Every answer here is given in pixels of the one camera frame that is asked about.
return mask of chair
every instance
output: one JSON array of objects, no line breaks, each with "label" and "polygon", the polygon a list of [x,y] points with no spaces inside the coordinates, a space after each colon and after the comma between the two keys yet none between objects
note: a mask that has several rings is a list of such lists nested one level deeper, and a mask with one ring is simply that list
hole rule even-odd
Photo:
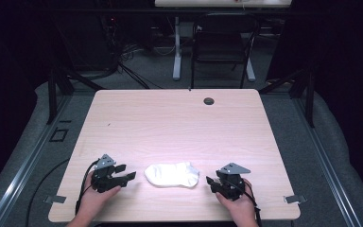
[{"label": "chair", "polygon": [[244,65],[240,80],[243,88],[247,64],[258,21],[245,12],[207,13],[193,25],[191,58],[191,88],[194,88],[195,67],[198,63]]}]

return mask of hand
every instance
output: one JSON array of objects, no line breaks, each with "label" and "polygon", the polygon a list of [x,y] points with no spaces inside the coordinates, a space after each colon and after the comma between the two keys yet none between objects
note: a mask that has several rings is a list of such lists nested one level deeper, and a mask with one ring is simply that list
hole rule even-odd
[{"label": "hand", "polygon": [[[247,183],[251,188],[251,183],[247,179],[243,179],[245,183]],[[246,185],[246,192],[252,196],[252,192],[250,187]],[[252,201],[243,194],[239,199],[236,201],[229,201],[222,194],[216,192],[216,198],[219,202],[224,205],[232,216],[234,223],[238,227],[257,227],[257,223],[255,221],[255,211],[254,205]]]},{"label": "hand", "polygon": [[105,203],[120,191],[120,186],[116,186],[111,190],[102,193],[93,190],[91,187],[93,173],[93,171],[90,172],[85,181],[85,193],[82,196],[78,213],[67,226],[88,226],[95,216],[102,210]]}]

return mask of desk leg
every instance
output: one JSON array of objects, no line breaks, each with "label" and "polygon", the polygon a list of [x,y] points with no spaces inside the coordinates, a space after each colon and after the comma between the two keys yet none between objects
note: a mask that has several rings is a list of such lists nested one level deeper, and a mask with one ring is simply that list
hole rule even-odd
[{"label": "desk leg", "polygon": [[249,58],[249,62],[247,63],[247,76],[249,78],[249,82],[255,82],[254,70],[252,69],[251,60]]},{"label": "desk leg", "polygon": [[179,17],[175,18],[175,64],[173,65],[173,79],[181,79],[182,54],[181,54],[181,34]]}]

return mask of wooden table top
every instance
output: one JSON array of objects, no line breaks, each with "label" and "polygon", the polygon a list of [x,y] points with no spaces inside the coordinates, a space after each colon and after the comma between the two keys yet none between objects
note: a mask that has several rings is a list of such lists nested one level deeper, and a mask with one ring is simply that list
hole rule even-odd
[{"label": "wooden table top", "polygon": [[156,7],[169,8],[289,8],[291,0],[155,0]]},{"label": "wooden table top", "polygon": [[[203,100],[210,97],[213,105]],[[103,154],[124,174],[137,172],[96,217],[97,221],[231,220],[205,177],[228,163],[248,168],[262,219],[295,219],[297,204],[261,98],[250,89],[99,91],[91,105],[59,196],[49,213],[53,222],[70,221],[87,167]],[[199,170],[193,188],[152,185],[144,171],[152,164],[190,162]]]}]

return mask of folded sock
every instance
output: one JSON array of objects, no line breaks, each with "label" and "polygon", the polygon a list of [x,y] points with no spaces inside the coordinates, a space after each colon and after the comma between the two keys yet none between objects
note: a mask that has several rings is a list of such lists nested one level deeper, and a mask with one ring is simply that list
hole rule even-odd
[{"label": "folded sock", "polygon": [[145,174],[148,181],[157,186],[193,187],[199,181],[199,171],[189,162],[151,165]]}]

